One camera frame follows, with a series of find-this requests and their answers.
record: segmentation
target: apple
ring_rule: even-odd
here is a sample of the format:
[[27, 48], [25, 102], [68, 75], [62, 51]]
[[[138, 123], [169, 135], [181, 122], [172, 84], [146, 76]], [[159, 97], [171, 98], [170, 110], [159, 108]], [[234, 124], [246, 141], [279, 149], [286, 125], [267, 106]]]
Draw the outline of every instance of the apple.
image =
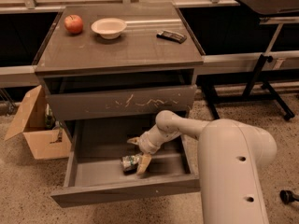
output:
[[64, 27], [71, 34], [79, 34], [83, 30], [83, 20], [78, 15], [69, 15], [64, 19]]

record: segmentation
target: cabinet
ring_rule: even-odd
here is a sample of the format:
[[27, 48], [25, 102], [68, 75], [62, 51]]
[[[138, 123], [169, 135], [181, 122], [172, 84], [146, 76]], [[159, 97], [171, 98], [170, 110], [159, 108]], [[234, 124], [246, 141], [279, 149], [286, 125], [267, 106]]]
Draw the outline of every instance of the cabinet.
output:
[[[83, 32], [70, 35], [64, 18], [78, 14]], [[91, 24], [115, 17], [127, 22], [114, 40]], [[187, 36], [183, 44], [156, 37], [160, 30]], [[198, 174], [189, 164], [184, 136], [164, 144], [145, 176], [126, 174], [127, 144], [154, 124], [164, 109], [185, 116], [192, 108], [202, 57], [170, 3], [66, 7], [42, 53], [36, 74], [56, 119], [72, 140], [64, 188], [52, 193], [62, 207], [194, 192]]]

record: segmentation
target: white bowl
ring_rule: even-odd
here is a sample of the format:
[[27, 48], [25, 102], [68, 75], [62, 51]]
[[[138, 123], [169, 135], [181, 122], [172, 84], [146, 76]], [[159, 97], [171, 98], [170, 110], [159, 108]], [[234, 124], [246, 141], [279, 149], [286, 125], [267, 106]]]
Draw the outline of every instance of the white bowl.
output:
[[115, 39], [126, 27], [127, 23], [124, 20], [109, 18], [95, 21], [92, 30], [104, 39]]

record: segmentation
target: white robotic arm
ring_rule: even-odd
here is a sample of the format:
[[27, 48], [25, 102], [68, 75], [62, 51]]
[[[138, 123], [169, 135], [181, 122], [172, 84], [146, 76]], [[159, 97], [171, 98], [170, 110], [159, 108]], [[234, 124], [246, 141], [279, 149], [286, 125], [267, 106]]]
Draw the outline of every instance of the white robotic arm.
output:
[[205, 224], [266, 224], [257, 167], [270, 163], [277, 145], [266, 130], [230, 119], [201, 121], [162, 111], [156, 125], [128, 140], [144, 153], [137, 173], [142, 175], [151, 155], [181, 134], [198, 140], [198, 168]]

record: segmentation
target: speckled floor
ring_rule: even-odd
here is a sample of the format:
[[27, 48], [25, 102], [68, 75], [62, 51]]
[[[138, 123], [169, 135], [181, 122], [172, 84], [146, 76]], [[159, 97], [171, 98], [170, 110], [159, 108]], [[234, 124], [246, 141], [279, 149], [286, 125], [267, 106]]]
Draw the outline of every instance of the speckled floor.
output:
[[[281, 189], [299, 193], [299, 98], [298, 86], [279, 88], [296, 117], [285, 121], [276, 102], [266, 101], [219, 105], [222, 118], [236, 119], [269, 131], [278, 143], [278, 155], [268, 167], [259, 171], [264, 200], [271, 224], [299, 222], [299, 203], [284, 205]], [[222, 89], [226, 93], [232, 90]], [[212, 120], [206, 101], [197, 92], [191, 112], [194, 119]], [[21, 134], [4, 142], [13, 116], [6, 116], [0, 105], [0, 223], [1, 224], [113, 224], [113, 223], [203, 223], [200, 193], [102, 203], [62, 209], [50, 197], [61, 189], [67, 159], [34, 160]], [[191, 159], [196, 163], [196, 144], [190, 141]]]

